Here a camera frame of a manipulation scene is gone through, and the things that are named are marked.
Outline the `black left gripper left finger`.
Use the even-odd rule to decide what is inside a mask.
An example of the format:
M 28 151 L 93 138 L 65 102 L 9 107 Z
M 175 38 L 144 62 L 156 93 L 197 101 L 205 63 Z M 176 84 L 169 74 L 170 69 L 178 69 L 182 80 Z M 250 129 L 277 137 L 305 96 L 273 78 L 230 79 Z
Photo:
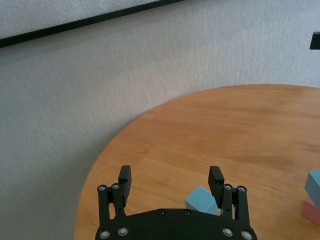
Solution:
M 100 221 L 110 221 L 109 204 L 113 204 L 115 218 L 125 216 L 124 208 L 127 205 L 128 196 L 132 184 L 131 166 L 123 165 L 120 169 L 118 182 L 110 187 L 105 184 L 97 187 L 98 215 Z

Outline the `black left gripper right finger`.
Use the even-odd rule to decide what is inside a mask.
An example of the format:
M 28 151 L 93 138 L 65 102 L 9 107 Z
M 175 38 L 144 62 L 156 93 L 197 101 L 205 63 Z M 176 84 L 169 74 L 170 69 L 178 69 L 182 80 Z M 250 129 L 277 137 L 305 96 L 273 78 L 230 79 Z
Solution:
M 208 173 L 208 185 L 220 215 L 227 219 L 233 218 L 241 222 L 249 221 L 249 206 L 247 188 L 239 185 L 233 187 L 225 183 L 224 176 L 218 166 L 210 166 Z

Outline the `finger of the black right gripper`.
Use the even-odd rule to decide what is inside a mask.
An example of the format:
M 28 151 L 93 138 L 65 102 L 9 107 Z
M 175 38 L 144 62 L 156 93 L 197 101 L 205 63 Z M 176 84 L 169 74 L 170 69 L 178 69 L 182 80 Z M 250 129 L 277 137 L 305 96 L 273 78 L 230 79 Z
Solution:
M 319 31 L 315 31 L 312 34 L 309 49 L 310 50 L 320 50 L 320 32 Z

